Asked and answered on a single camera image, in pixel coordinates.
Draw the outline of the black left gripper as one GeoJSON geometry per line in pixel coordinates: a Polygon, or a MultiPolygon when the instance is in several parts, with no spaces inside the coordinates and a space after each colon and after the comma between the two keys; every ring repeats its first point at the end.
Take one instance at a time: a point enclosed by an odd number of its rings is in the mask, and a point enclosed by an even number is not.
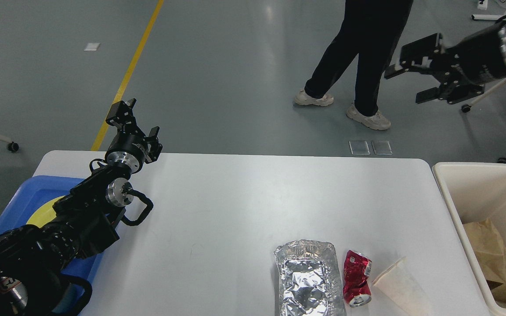
{"type": "Polygon", "coordinates": [[[148,136],[138,127],[133,112],[136,102],[137,99],[132,98],[112,104],[105,118],[107,125],[118,130],[106,151],[105,162],[123,165],[132,174],[139,172],[144,164],[156,162],[163,150],[158,138],[159,126],[153,127],[148,136]]]}

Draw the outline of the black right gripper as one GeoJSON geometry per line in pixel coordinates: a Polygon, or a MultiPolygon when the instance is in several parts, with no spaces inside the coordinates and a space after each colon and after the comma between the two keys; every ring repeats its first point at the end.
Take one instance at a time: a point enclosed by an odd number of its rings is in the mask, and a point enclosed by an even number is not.
{"type": "Polygon", "coordinates": [[[506,78],[506,20],[475,32],[448,48],[444,46],[441,33],[406,44],[401,48],[399,60],[386,68],[384,78],[416,72],[446,80],[448,58],[470,84],[453,81],[418,92],[416,104],[433,100],[456,104],[484,94],[484,84],[506,78]]]}

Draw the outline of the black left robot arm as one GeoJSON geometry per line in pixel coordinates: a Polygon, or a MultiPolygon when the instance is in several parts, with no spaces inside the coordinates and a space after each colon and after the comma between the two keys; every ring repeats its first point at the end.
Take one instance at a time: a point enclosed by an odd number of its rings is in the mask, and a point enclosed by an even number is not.
{"type": "Polygon", "coordinates": [[[117,134],[99,167],[54,205],[55,218],[0,234],[0,316],[77,316],[90,302],[91,283],[64,274],[74,259],[103,253],[119,240],[119,223],[138,226],[153,202],[130,177],[160,156],[160,128],[137,125],[137,100],[114,103],[105,122],[117,134]]]}

